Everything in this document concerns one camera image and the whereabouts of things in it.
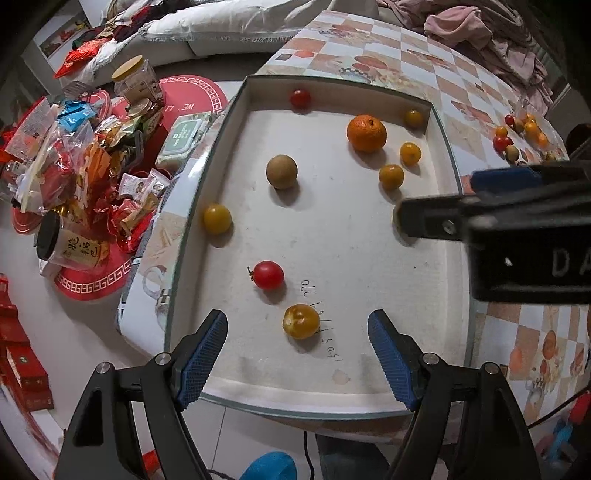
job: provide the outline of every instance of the plastic bag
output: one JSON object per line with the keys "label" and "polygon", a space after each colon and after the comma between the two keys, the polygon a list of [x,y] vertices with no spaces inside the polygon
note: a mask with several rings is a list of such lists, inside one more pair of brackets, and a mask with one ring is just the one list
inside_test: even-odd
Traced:
{"label": "plastic bag", "polygon": [[43,213],[71,199],[76,176],[85,164],[85,151],[93,140],[88,121],[72,134],[58,123],[50,128],[17,190],[21,212]]}

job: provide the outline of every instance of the red cherry tomato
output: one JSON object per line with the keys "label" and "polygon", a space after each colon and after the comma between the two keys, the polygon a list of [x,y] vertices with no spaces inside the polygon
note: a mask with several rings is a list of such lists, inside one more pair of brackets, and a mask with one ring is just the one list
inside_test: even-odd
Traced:
{"label": "red cherry tomato", "polygon": [[494,147],[494,149],[499,152],[499,153],[503,153],[505,151],[505,149],[507,148],[506,145],[506,138],[509,137],[495,137],[492,141],[492,146]]}
{"label": "red cherry tomato", "polygon": [[256,264],[253,271],[248,269],[251,280],[263,290],[273,290],[283,283],[285,275],[283,270],[275,262],[265,260]]}
{"label": "red cherry tomato", "polygon": [[294,108],[298,110],[305,110],[310,106],[312,97],[307,90],[295,90],[290,95],[290,102]]}
{"label": "red cherry tomato", "polygon": [[503,148],[503,152],[504,152],[505,150],[507,150],[507,147],[509,145],[513,145],[513,140],[510,139],[509,137],[503,137],[503,140],[505,141],[505,146]]}

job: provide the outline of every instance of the wooden lid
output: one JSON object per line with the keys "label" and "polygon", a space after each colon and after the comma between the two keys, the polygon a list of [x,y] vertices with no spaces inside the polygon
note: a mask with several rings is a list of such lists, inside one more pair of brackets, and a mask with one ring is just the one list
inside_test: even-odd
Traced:
{"label": "wooden lid", "polygon": [[140,65],[142,65],[143,61],[144,61],[143,55],[138,55],[137,57],[134,57],[134,58],[126,61],[121,67],[119,67],[117,70],[115,70],[113,75],[111,75],[111,79],[114,82],[120,82],[125,77],[127,77],[127,76],[131,75],[133,72],[135,72],[140,67]]}

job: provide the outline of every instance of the tangerine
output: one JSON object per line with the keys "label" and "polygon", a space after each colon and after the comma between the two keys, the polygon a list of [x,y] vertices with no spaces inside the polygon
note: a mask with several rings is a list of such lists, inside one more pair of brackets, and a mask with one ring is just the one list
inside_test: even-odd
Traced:
{"label": "tangerine", "polygon": [[372,153],[386,144],[386,127],[371,115],[358,115],[347,126],[347,138],[357,151]]}

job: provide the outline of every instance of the white tray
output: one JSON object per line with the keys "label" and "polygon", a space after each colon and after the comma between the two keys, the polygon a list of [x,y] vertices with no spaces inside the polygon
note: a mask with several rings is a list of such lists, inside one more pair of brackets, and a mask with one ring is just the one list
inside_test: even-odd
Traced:
{"label": "white tray", "polygon": [[[310,113],[290,109],[296,88],[311,93]],[[410,108],[428,118],[426,132],[401,126]],[[347,124],[361,113],[377,116],[388,131],[384,150],[366,158],[346,138]],[[400,192],[388,195],[378,169],[400,163],[405,141],[417,143],[423,156],[405,171]],[[277,154],[298,165],[298,187],[282,193],[265,176]],[[202,165],[174,275],[166,344],[172,348],[211,309],[221,309],[228,339],[205,398],[308,419],[403,411],[369,343],[368,315],[384,309],[423,351],[461,365],[469,297],[461,245],[406,244],[392,227],[392,210],[400,196],[457,193],[459,186],[430,103],[344,80],[249,77]],[[232,212],[233,228],[221,238],[203,230],[202,212],[212,202]],[[256,288],[247,267],[262,260],[282,266],[285,289],[265,294]],[[321,332],[303,342],[287,338],[281,326],[284,311],[296,303],[322,311]]]}

